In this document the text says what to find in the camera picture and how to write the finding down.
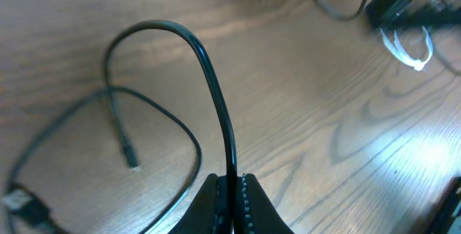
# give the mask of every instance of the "wooden table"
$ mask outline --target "wooden table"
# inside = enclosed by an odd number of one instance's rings
[[[329,1],[345,12],[360,2]],[[0,17],[1,188],[32,136],[102,87],[108,42],[147,19],[179,22],[203,41],[233,122],[239,174],[256,174],[296,233],[421,229],[461,172],[460,79],[436,58],[421,73],[402,66],[363,17],[337,22],[311,0],[1,0]],[[455,33],[435,41],[461,56]],[[156,229],[164,233],[208,174],[224,174],[218,119],[179,37],[139,33],[113,64],[117,84],[164,105],[202,145],[197,182]],[[49,139],[21,175],[73,233],[137,233],[194,165],[194,148],[173,122],[120,99],[141,172],[126,169],[100,102]]]

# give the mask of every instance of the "white string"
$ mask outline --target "white string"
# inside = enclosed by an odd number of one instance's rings
[[[424,33],[426,33],[426,45],[427,45],[427,50],[428,50],[428,56],[425,61],[412,58],[405,51],[405,49],[400,43],[400,40],[398,39],[397,31],[394,31],[394,43],[392,44],[388,36],[381,29],[382,41],[384,42],[384,46],[386,46],[386,48],[403,64],[414,68],[416,71],[421,71],[431,59],[432,54],[434,54],[434,44],[432,43],[431,36],[429,35],[425,27],[423,27],[423,31]]]

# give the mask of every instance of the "black cable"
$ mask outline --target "black cable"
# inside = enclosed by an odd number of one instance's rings
[[[134,154],[133,147],[130,144],[128,136],[125,132],[125,129],[122,124],[122,120],[120,114],[117,109],[117,99],[115,97],[116,92],[122,92],[126,94],[130,94],[134,97],[137,97],[152,107],[158,109],[168,118],[172,119],[175,123],[177,123],[190,137],[191,141],[194,143],[197,152],[197,164],[194,168],[194,171],[188,177],[186,183],[181,188],[180,192],[173,198],[173,200],[166,206],[166,208],[161,212],[161,214],[153,220],[147,227],[145,227],[140,234],[147,233],[154,229],[160,221],[162,221],[177,205],[180,203],[183,198],[186,196],[187,192],[190,190],[191,185],[193,184],[194,180],[197,178],[200,166],[202,164],[202,151],[200,145],[192,134],[192,132],[182,123],[179,119],[177,119],[173,114],[168,112],[166,109],[155,103],[154,101],[150,100],[148,97],[125,87],[113,86],[111,82],[111,75],[109,72],[109,62],[112,56],[112,52],[116,48],[116,46],[126,37],[129,35],[139,32],[141,30],[167,30],[177,35],[181,36],[185,39],[193,51],[196,53],[200,65],[203,68],[205,73],[205,78],[207,79],[208,86],[210,88],[210,92],[212,95],[212,99],[215,103],[216,112],[218,113],[218,118],[220,120],[221,128],[223,131],[223,138],[225,142],[225,153],[226,153],[226,163],[227,163],[227,179],[228,179],[228,188],[230,193],[233,194],[235,192],[235,183],[237,178],[237,160],[236,160],[236,145],[235,140],[233,137],[233,129],[230,117],[228,115],[227,108],[225,106],[224,98],[221,93],[218,80],[216,78],[215,72],[212,68],[210,59],[203,48],[201,42],[185,27],[173,23],[173,22],[164,22],[164,21],[149,21],[149,22],[141,22],[135,24],[134,26],[126,29],[124,32],[120,33],[115,40],[112,41],[110,46],[107,48],[107,51],[104,55],[103,60],[103,70],[104,70],[104,82],[106,84],[106,88],[96,91],[90,96],[76,102],[72,107],[70,107],[67,111],[65,111],[62,115],[60,115],[57,119],[55,119],[48,127],[46,127],[36,138],[32,140],[32,142],[26,147],[25,151],[21,154],[21,156],[17,159],[14,163],[9,177],[6,183],[6,194],[8,194],[14,188],[14,184],[17,180],[17,177],[22,170],[23,166],[29,160],[30,156],[41,146],[41,144],[47,140],[55,131],[64,123],[66,122],[69,117],[74,115],[77,111],[81,108],[85,107],[86,105],[102,98],[103,96],[108,96],[110,105],[111,105],[111,113],[115,119],[115,127],[117,129],[117,133],[119,134],[120,140],[122,141],[122,146],[124,147],[124,154],[127,157],[129,166],[131,162],[129,161],[130,154]],[[229,205],[233,204],[233,197],[234,195],[230,195]],[[12,214],[9,210],[6,212],[7,224],[9,226],[9,230],[11,234],[16,234],[16,230],[14,227],[14,223],[12,220]],[[55,226],[55,233],[65,233],[64,230],[61,230],[57,225],[54,223],[51,224]]]
[[[340,21],[350,21],[357,18],[363,12],[368,0],[362,0],[362,3],[360,4],[358,10],[353,14],[341,14],[323,0],[314,0],[314,2],[328,16]]]

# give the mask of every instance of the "wood grain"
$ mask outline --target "wood grain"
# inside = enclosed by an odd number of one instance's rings
[[[329,1],[345,12],[360,2]],[[203,41],[236,132],[239,173],[256,174],[296,233],[417,233],[461,173],[460,79],[436,58],[421,73],[401,66],[363,17],[336,22],[310,0],[2,0],[0,15],[2,188],[32,136],[102,86],[100,58],[112,37],[146,19],[180,22]],[[461,56],[450,48],[454,33],[435,40]],[[124,42],[113,70],[202,145],[196,184],[156,229],[165,233],[205,177],[224,174],[206,82],[192,51],[166,32]],[[173,122],[120,98],[141,172],[125,168],[101,102],[64,125],[21,175],[74,233],[136,233],[194,165]]]

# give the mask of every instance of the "cable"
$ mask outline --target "cable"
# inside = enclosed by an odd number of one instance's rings
[[[121,92],[125,94],[132,95],[137,97],[152,107],[156,108],[158,111],[162,112],[168,118],[173,120],[175,123],[180,126],[185,133],[190,137],[191,141],[194,143],[196,153],[197,153],[197,163],[193,170],[193,172],[189,175],[186,183],[181,188],[179,193],[173,198],[173,200],[166,206],[166,208],[161,212],[161,214],[153,220],[151,223],[145,227],[140,234],[149,233],[158,224],[172,211],[174,208],[180,203],[183,198],[186,196],[188,191],[190,190],[191,185],[193,184],[194,180],[197,178],[200,166],[202,164],[202,150],[200,148],[200,144],[198,143],[195,136],[192,132],[186,127],[184,123],[182,123],[179,119],[177,119],[172,113],[168,112],[166,109],[155,103],[154,101],[150,100],[148,97],[125,87],[120,86],[113,86],[111,80],[111,74],[109,72],[109,62],[110,58],[112,57],[112,52],[118,46],[118,44],[128,37],[129,35],[139,32],[141,30],[167,30],[177,35],[181,36],[184,40],[189,43],[193,51],[196,53],[200,65],[205,74],[205,78],[207,79],[208,86],[210,88],[210,93],[212,95],[212,99],[215,103],[216,112],[218,113],[218,118],[220,120],[221,128],[223,131],[223,138],[225,143],[225,153],[226,153],[226,164],[227,164],[227,180],[228,180],[228,189],[229,192],[233,194],[235,192],[235,183],[237,179],[237,159],[236,159],[236,145],[233,136],[233,129],[230,117],[228,115],[228,111],[224,102],[223,94],[221,93],[218,80],[216,78],[215,72],[212,68],[210,59],[203,48],[202,43],[195,37],[188,29],[181,26],[180,24],[176,24],[173,22],[164,22],[164,21],[148,21],[148,22],[140,22],[138,24],[133,25],[132,27],[126,29],[122,33],[120,33],[116,38],[112,41],[112,43],[107,48],[104,59],[103,59],[103,71],[104,71],[104,82],[105,88],[99,91],[90,94],[88,97],[83,98],[82,100],[76,102],[73,106],[71,106],[68,110],[66,110],[62,115],[56,118],[53,122],[51,122],[48,127],[46,127],[37,137],[35,137],[32,142],[26,147],[24,152],[19,156],[19,158],[14,163],[6,183],[6,194],[8,194],[11,190],[13,190],[16,180],[18,178],[19,173],[21,172],[23,166],[29,160],[29,158],[33,155],[33,153],[43,144],[45,140],[47,140],[51,135],[55,133],[55,131],[65,123],[72,115],[78,112],[81,108],[85,107],[96,100],[108,96],[110,106],[111,106],[111,113],[114,117],[115,121],[115,128],[117,130],[117,134],[119,134],[120,141],[122,142],[122,146],[124,148],[124,154],[127,159],[129,166],[134,167],[137,166],[137,161],[130,161],[132,154],[134,154],[133,147],[130,144],[129,138],[126,134],[125,128],[123,127],[123,123],[121,120],[120,113],[118,111],[117,105],[118,101],[115,96],[115,93]],[[234,195],[230,195],[229,198],[233,204],[233,197]],[[16,234],[16,229],[12,220],[12,214],[9,210],[6,212],[6,219],[7,225],[9,226],[9,230],[11,234]],[[54,223],[51,226],[55,226],[54,233],[65,233],[64,230],[61,230],[57,225]]]
[[[315,4],[320,7],[320,9],[325,12],[328,16],[340,20],[340,21],[350,21],[357,18],[364,10],[365,5],[367,4],[368,0],[362,0],[358,10],[353,14],[341,14],[329,4],[324,2],[323,0],[314,0]]]

